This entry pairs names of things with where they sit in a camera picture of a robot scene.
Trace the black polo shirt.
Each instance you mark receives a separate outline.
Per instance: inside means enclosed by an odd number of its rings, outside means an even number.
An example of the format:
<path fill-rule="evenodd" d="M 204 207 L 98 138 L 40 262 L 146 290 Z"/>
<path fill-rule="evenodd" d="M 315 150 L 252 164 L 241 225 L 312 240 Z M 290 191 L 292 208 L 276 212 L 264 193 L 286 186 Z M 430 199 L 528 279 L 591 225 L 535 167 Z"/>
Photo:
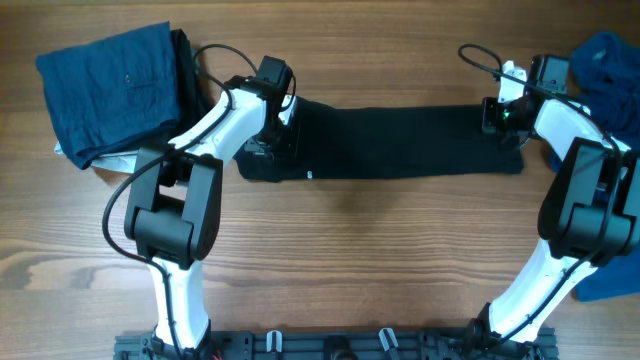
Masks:
<path fill-rule="evenodd" d="M 299 99 L 295 157 L 235 155 L 247 180 L 401 179 L 518 174 L 516 139 L 485 134 L 480 105 L 336 109 Z"/>

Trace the blue polo shirt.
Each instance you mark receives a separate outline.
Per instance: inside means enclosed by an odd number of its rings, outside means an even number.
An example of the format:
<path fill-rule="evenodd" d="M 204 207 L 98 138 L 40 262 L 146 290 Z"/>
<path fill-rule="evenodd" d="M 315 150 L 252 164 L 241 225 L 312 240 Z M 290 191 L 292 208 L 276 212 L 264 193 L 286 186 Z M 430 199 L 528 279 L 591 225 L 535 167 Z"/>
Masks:
<path fill-rule="evenodd" d="M 639 48 L 618 35 L 594 35 L 570 56 L 573 77 L 592 117 L 618 140 L 639 150 Z M 639 250 L 613 259 L 575 289 L 580 302 L 639 292 Z"/>

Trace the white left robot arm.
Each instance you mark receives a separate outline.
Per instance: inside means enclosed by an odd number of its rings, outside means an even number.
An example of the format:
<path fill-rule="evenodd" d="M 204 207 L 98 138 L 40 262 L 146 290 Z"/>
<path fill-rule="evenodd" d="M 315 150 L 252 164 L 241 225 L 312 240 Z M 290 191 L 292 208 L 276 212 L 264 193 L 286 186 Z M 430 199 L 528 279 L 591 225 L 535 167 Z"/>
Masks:
<path fill-rule="evenodd" d="M 159 316 L 152 341 L 164 357 L 196 359 L 208 345 L 203 261 L 220 227 L 224 168 L 249 142 L 261 155 L 283 148 L 294 87 L 290 71 L 235 76 L 195 125 L 138 152 L 124 232 L 152 275 Z"/>

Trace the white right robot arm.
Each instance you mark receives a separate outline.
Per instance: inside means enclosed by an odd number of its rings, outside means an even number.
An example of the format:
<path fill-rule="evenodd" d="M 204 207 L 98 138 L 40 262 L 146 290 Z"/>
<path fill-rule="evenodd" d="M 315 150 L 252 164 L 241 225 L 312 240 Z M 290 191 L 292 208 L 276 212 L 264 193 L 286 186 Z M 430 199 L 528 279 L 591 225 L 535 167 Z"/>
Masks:
<path fill-rule="evenodd" d="M 547 142 L 560 168 L 539 210 L 536 247 L 509 288 L 485 305 L 465 336 L 469 350 L 533 342 L 582 280 L 639 244 L 639 156 L 566 98 L 566 60 L 543 57 L 529 71 L 507 61 L 495 114 L 485 127 Z"/>

